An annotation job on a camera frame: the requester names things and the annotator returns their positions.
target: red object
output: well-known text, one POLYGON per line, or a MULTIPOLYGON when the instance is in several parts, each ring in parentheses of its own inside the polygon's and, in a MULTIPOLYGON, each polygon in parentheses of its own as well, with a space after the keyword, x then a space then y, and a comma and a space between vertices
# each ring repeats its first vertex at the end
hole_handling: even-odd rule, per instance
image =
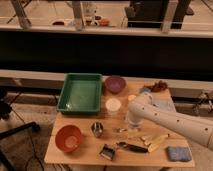
POLYGON ((98 23, 100 26, 108 26, 110 21, 106 18, 103 18, 103 19, 98 20, 98 23))
POLYGON ((126 81, 117 75, 112 75, 105 80, 105 87, 111 93, 120 93, 126 86, 126 81))
POLYGON ((80 129, 75 125, 62 127, 56 134, 56 146, 63 152, 72 152, 79 147, 82 139, 80 129))

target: black chair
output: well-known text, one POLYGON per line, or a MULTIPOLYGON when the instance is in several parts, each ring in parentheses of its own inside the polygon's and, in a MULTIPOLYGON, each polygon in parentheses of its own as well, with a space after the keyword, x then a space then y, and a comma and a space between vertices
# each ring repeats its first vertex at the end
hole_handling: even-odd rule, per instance
MULTIPOLYGON (((12 108, 9 104, 5 103, 4 97, 6 96, 6 91, 0 90, 0 120, 7 120, 9 118, 9 113, 12 111, 12 108)), ((0 140, 7 138, 13 134, 16 134, 20 131, 23 131, 28 128, 32 128, 33 131, 37 132, 40 130, 40 126, 36 124, 35 122, 30 122, 27 124, 24 124, 20 127, 10 129, 5 132, 0 132, 0 140)), ((15 168, 13 165, 9 162, 9 160, 6 158, 4 153, 1 151, 0 148, 0 162, 3 163, 3 165, 9 170, 9 171, 15 171, 15 168)))
MULTIPOLYGON (((172 28, 180 29, 191 0, 179 0, 172 28)), ((131 1, 125 8, 128 27, 159 28, 164 19, 168 0, 131 1)))

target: green plastic tray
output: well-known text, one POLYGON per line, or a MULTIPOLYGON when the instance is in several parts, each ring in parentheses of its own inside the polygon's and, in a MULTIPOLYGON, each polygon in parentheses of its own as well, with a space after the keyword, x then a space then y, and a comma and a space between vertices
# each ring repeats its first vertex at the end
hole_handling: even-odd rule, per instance
POLYGON ((102 75, 67 74, 57 111, 62 114, 91 114, 101 109, 102 75))

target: wooden table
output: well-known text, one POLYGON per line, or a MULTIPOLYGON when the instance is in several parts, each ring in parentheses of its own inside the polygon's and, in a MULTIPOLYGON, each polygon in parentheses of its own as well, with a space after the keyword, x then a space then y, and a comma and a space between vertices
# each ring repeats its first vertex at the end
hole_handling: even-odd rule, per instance
MULTIPOLYGON (((125 123, 125 115, 127 112, 127 97, 130 94, 138 94, 139 89, 144 85, 143 82, 131 81, 127 82, 126 88, 118 95, 113 95, 105 91, 102 96, 102 108, 98 115, 92 117, 79 117, 79 116, 65 116, 61 113, 57 114, 55 124, 53 127, 52 135, 48 145, 45 156, 46 163, 58 164, 79 164, 79 165, 110 165, 110 166, 156 166, 156 167, 194 167, 194 160, 190 162, 171 162, 166 155, 166 148, 168 146, 183 146, 189 147, 187 140, 154 122, 143 120, 141 130, 144 134, 151 133, 169 133, 170 137, 163 142, 163 144, 156 151, 152 153, 134 153, 124 150, 116 151, 113 161, 108 161, 101 157, 99 152, 104 144, 114 145, 119 141, 126 141, 128 143, 143 146, 143 142, 139 138, 128 139, 127 132, 115 133, 113 128, 127 128, 125 123), (116 116, 107 115, 105 109, 105 102, 110 97, 116 97, 122 102, 122 108, 116 116), (104 133, 101 138, 95 138, 90 127, 99 121, 104 126, 104 133), (55 135, 57 131, 68 124, 78 126, 83 133, 83 141, 78 149, 70 154, 61 152, 55 145, 55 135)), ((153 93, 155 98, 168 100, 172 102, 168 90, 153 93)))

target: metal tongs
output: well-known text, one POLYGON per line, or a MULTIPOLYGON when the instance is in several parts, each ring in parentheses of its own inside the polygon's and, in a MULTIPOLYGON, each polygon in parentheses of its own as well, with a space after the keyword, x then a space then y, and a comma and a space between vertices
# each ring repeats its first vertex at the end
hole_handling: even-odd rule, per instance
POLYGON ((126 142, 119 142, 116 143, 116 145, 124 150, 128 150, 128 151, 132 151, 132 152, 136 152, 136 153, 147 153, 148 149, 137 146, 137 145, 133 145, 133 144, 128 144, 126 142))

